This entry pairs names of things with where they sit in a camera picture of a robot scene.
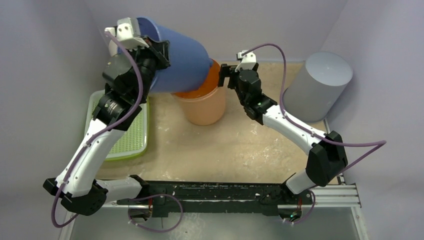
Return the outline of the orange plastic bucket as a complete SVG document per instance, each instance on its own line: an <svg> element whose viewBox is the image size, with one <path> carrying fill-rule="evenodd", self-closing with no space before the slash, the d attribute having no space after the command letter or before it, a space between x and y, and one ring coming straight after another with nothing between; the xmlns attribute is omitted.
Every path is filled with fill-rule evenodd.
<svg viewBox="0 0 424 240"><path fill-rule="evenodd" d="M226 90L218 87L220 65L215 60L199 89L173 94L185 118L192 124L207 126L216 123L226 110Z"/></svg>

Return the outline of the blue plastic bucket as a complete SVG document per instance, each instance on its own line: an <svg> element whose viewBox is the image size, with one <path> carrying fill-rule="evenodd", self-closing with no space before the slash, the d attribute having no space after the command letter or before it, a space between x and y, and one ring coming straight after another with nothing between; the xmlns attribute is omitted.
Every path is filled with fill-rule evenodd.
<svg viewBox="0 0 424 240"><path fill-rule="evenodd" d="M168 40L170 66L156 72L149 93L177 93L197 90L206 80L213 60L201 43L172 29L138 17L141 37L156 42Z"/></svg>

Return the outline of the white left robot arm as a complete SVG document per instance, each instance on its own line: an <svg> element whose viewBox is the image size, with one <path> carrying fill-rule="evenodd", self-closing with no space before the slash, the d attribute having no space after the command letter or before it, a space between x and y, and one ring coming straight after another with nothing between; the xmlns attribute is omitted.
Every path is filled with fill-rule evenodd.
<svg viewBox="0 0 424 240"><path fill-rule="evenodd" d="M97 212L105 203L131 199L146 203L149 191L136 175L119 180L98 180L96 174L115 143L142 111L157 71L170 66L169 41L144 37L134 47L119 43L102 73L104 94L94 108L87 132L66 168L48 178L43 188L54 196L51 216L57 205L83 216Z"/></svg>

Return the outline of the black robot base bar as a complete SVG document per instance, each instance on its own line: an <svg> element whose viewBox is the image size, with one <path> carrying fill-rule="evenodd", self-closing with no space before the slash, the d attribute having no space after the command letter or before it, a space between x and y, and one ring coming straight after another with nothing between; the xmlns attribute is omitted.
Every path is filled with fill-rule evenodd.
<svg viewBox="0 0 424 240"><path fill-rule="evenodd" d="M289 218L298 205L313 202L304 190L293 194L283 183L161 181L142 182L135 198L124 198L118 205L151 205L154 218L170 213L262 214Z"/></svg>

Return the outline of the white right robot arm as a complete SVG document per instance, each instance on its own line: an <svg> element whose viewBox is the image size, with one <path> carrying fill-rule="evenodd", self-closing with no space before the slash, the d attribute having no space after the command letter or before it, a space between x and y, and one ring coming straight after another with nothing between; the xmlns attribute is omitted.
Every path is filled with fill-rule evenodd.
<svg viewBox="0 0 424 240"><path fill-rule="evenodd" d="M301 192L315 186L325 187L335 178L348 165L346 151L339 133L325 133L282 112L280 105L263 93L258 66L237 70L235 65L222 64L218 86L223 86L228 78L227 87L236 92L251 120L282 134L307 155L305 169L282 184L280 196L284 202L292 204L300 198Z"/></svg>

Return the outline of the large grey plastic bucket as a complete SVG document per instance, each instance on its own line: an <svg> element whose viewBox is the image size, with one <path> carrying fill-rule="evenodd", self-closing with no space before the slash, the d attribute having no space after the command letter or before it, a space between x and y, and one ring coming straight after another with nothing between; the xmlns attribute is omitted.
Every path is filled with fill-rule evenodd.
<svg viewBox="0 0 424 240"><path fill-rule="evenodd" d="M285 110L305 123L327 116L353 78L353 69L341 56L321 51L310 55L283 93Z"/></svg>

